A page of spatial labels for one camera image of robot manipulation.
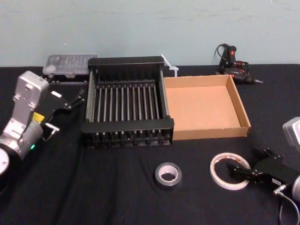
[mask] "black rack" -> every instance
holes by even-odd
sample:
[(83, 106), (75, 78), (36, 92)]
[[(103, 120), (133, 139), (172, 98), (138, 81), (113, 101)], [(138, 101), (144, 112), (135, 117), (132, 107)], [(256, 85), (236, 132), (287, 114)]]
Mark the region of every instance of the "black rack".
[(155, 57), (93, 58), (82, 133), (94, 147), (166, 145), (173, 139), (162, 68)]

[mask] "double-sided tape roll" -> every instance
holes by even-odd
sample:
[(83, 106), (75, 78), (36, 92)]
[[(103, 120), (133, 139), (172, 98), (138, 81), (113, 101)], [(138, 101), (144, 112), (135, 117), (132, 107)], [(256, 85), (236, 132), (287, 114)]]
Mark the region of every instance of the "double-sided tape roll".
[[(170, 173), (174, 176), (172, 180), (165, 180), (162, 175)], [(162, 163), (155, 170), (156, 183), (162, 189), (173, 189), (179, 185), (182, 178), (181, 169), (174, 163)]]
[(220, 185), (221, 187), (223, 187), (225, 189), (233, 190), (233, 191), (243, 189), (249, 183), (248, 180), (244, 180), (243, 182), (238, 183), (238, 184), (230, 184), (230, 183), (227, 183), (227, 182), (221, 180), (217, 176), (216, 171), (215, 171), (215, 164), (218, 163), (220, 160), (227, 159), (227, 158), (232, 159), (234, 161), (237, 161), (238, 163), (242, 164), (243, 167), (245, 167), (247, 169), (251, 169), (249, 163), (244, 158), (242, 158), (241, 156), (239, 156), (237, 154), (234, 154), (234, 153), (225, 152), (225, 153), (221, 153), (221, 154), (216, 155), (212, 159), (212, 161), (210, 163), (210, 174), (211, 174), (211, 177), (213, 178), (213, 180), (218, 185)]

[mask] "open cardboard tray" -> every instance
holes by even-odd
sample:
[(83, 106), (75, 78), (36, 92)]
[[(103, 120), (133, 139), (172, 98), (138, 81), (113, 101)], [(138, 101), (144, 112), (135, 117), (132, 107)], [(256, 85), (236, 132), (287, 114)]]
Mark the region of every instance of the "open cardboard tray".
[(173, 140), (245, 137), (251, 125), (230, 75), (166, 77)]

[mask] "light blue wall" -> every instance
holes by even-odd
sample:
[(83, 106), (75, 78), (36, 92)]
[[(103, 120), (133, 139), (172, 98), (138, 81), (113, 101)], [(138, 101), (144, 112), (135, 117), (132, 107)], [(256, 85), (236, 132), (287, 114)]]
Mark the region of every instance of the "light blue wall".
[(0, 0), (0, 66), (51, 53), (207, 65), (223, 42), (249, 63), (299, 63), (300, 0)]

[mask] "black tablecloth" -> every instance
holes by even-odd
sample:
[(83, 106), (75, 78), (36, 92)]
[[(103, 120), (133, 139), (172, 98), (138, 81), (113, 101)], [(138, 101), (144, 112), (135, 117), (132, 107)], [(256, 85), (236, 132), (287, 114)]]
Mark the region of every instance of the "black tablecloth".
[[(210, 75), (214, 66), (182, 66), (179, 75)], [(11, 116), (17, 77), (41, 67), (0, 68), (0, 129)], [(86, 150), (80, 135), (84, 109), (59, 115), (61, 128), (24, 159), (15, 188), (0, 202), (0, 224), (277, 224), (278, 202), (265, 185), (240, 191), (219, 187), (209, 165), (218, 153), (233, 152), (255, 163), (251, 149), (270, 147), (300, 170), (300, 153), (289, 147), (282, 125), (300, 116), (300, 65), (252, 65), (258, 85), (238, 85), (252, 130), (247, 138), (174, 141), (172, 146)], [(84, 84), (52, 84), (71, 100)], [(155, 168), (174, 162), (180, 188), (166, 192), (154, 182)], [(225, 165), (220, 173), (230, 179)], [(294, 211), (288, 207), (284, 217)]]

